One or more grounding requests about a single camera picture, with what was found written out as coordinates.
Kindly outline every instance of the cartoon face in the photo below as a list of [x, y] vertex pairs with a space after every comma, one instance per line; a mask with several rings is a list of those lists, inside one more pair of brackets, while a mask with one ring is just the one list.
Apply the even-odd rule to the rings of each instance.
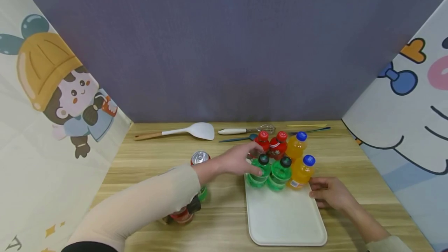
[[99, 85], [91, 74], [86, 72], [71, 72], [74, 78], [65, 78], [59, 84], [61, 107], [57, 109], [56, 115], [64, 119], [68, 115], [77, 117], [88, 107], [95, 93], [98, 92]]
[[[446, 16], [448, 8], [439, 9], [416, 34], [425, 41], [421, 49], [425, 58], [417, 63], [398, 55], [386, 78], [377, 78], [343, 119], [367, 145], [395, 149], [413, 164], [438, 175], [448, 172]], [[419, 49], [413, 50], [414, 57], [418, 56]]]

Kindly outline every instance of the red bottle cap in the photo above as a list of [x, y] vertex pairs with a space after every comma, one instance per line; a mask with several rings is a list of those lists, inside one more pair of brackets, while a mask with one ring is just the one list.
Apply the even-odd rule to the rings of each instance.
[[260, 133], [258, 134], [258, 138], [261, 141], [266, 141], [269, 138], [269, 133], [267, 131], [260, 131]]
[[288, 138], [288, 134], [284, 131], [279, 131], [279, 133], [277, 133], [277, 140], [279, 141], [285, 141]]

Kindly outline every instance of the white spatula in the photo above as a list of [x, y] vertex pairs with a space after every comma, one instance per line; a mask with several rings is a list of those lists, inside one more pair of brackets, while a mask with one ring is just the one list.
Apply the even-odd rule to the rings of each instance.
[[197, 123], [192, 124], [188, 128], [182, 128], [180, 130], [160, 131], [160, 132], [136, 135], [134, 137], [134, 140], [139, 141], [139, 140], [145, 140], [145, 139], [154, 138], [154, 137], [162, 137], [163, 135], [182, 133], [182, 132], [188, 132], [189, 134], [191, 134], [194, 137], [198, 137], [198, 138], [206, 139], [206, 140], [213, 140], [215, 138], [215, 129], [213, 128], [212, 124], [209, 124], [208, 122], [197, 122]]

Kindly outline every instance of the orange heart shape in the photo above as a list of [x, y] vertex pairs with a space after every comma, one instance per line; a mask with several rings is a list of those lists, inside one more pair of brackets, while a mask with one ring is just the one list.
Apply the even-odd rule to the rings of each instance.
[[420, 64], [426, 60], [426, 55], [423, 52], [424, 47], [425, 40], [423, 38], [415, 38], [401, 49], [400, 54], [403, 57]]

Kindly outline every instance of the white tray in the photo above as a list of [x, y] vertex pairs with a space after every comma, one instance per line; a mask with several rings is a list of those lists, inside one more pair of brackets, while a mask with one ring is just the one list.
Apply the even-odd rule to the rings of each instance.
[[310, 185], [299, 191], [280, 192], [265, 185], [257, 189], [245, 182], [249, 234], [254, 243], [266, 246], [323, 246], [327, 230]]

